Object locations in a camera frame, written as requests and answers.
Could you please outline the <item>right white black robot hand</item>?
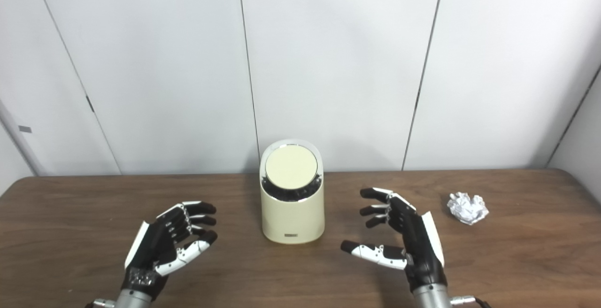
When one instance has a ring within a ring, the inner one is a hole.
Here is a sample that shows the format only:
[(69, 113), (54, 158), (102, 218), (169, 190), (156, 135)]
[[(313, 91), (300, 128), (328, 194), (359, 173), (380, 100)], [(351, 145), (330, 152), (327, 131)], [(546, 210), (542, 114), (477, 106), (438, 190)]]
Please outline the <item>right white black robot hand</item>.
[(359, 194), (380, 205), (359, 210), (361, 216), (371, 216), (367, 228), (387, 224), (403, 239), (403, 246), (341, 242), (343, 252), (378, 264), (404, 271), (410, 291), (423, 286), (448, 286), (444, 273), (444, 253), (431, 212), (419, 214), (415, 206), (392, 190), (363, 188)]

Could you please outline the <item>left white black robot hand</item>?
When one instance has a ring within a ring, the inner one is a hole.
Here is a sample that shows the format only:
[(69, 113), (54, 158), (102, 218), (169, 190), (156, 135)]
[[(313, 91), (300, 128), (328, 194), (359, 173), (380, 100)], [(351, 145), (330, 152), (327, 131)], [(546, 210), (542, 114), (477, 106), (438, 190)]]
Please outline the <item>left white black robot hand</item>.
[(202, 225), (216, 225), (217, 209), (203, 201), (183, 201), (142, 222), (124, 262), (122, 292), (148, 303), (156, 301), (170, 274), (207, 251), (217, 233)]

